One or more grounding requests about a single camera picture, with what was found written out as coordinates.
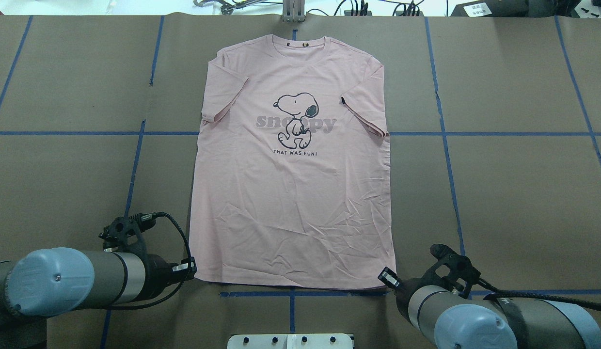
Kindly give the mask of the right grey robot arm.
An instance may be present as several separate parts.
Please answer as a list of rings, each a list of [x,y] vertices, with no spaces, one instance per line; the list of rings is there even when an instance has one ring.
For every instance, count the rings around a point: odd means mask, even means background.
[[[438,349],[601,349],[601,327],[590,313],[601,312],[601,303],[525,292],[469,300],[438,281],[402,280],[388,267],[378,279]]]

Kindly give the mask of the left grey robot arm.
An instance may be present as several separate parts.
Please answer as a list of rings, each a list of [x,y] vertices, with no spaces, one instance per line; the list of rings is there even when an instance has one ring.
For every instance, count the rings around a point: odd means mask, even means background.
[[[48,248],[0,261],[0,349],[45,349],[47,320],[83,309],[136,311],[167,300],[196,273],[194,258]]]

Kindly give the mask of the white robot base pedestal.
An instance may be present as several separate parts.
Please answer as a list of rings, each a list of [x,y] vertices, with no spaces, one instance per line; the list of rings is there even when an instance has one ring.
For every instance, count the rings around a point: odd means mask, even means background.
[[[228,349],[354,349],[354,336],[346,333],[272,333],[233,335]]]

